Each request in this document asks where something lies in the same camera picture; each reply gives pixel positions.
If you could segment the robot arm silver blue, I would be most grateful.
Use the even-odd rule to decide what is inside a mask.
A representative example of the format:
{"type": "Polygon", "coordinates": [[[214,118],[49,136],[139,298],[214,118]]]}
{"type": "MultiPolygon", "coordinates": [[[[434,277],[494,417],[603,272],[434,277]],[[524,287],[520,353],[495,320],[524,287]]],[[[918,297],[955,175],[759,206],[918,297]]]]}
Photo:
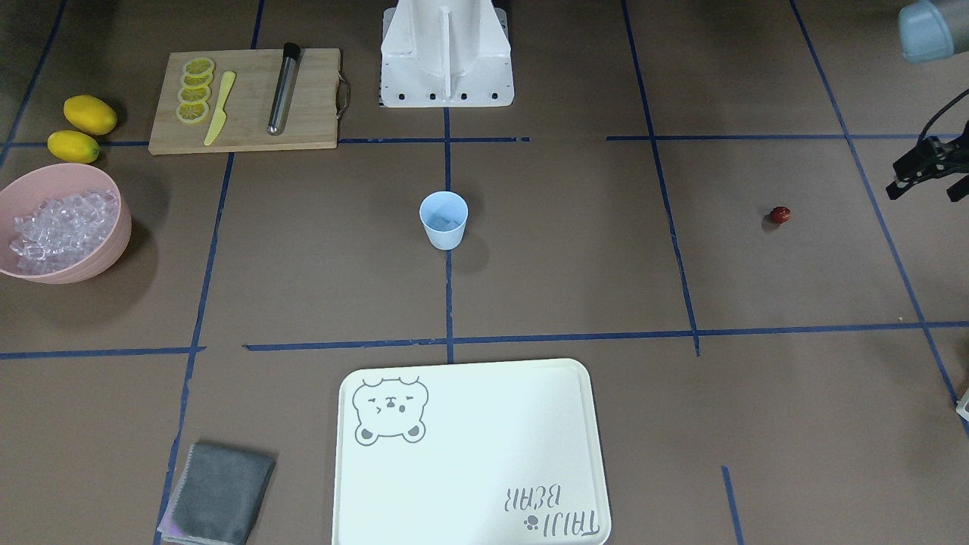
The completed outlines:
{"type": "Polygon", "coordinates": [[[967,1],[916,1],[899,11],[904,59],[923,64],[968,51],[967,1]]]}

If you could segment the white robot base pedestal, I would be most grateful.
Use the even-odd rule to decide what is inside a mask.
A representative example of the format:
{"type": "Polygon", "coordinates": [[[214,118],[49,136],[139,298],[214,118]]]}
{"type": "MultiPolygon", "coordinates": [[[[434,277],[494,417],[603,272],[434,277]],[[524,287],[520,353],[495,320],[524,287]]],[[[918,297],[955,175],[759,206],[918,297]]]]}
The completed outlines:
{"type": "Polygon", "coordinates": [[[383,13],[379,104],[508,107],[515,83],[507,23],[491,1],[398,1],[383,13]]]}

